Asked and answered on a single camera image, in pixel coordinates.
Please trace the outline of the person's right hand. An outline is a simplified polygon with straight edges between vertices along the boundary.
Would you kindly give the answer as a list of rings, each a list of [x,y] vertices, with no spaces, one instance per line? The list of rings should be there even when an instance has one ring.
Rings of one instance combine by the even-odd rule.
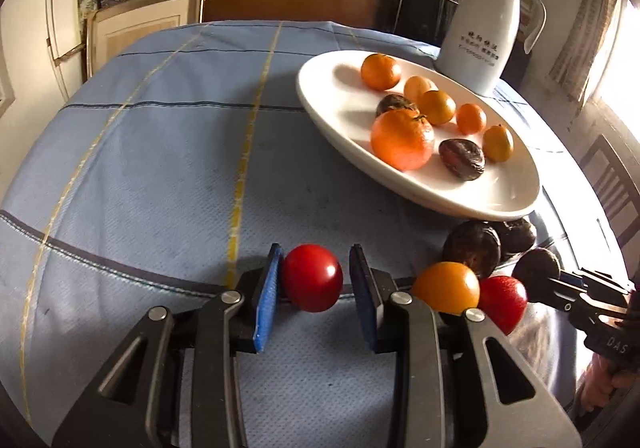
[[[631,388],[638,379],[637,371],[617,369],[612,361],[593,354],[575,396],[573,421],[579,424],[597,416],[618,390]]]

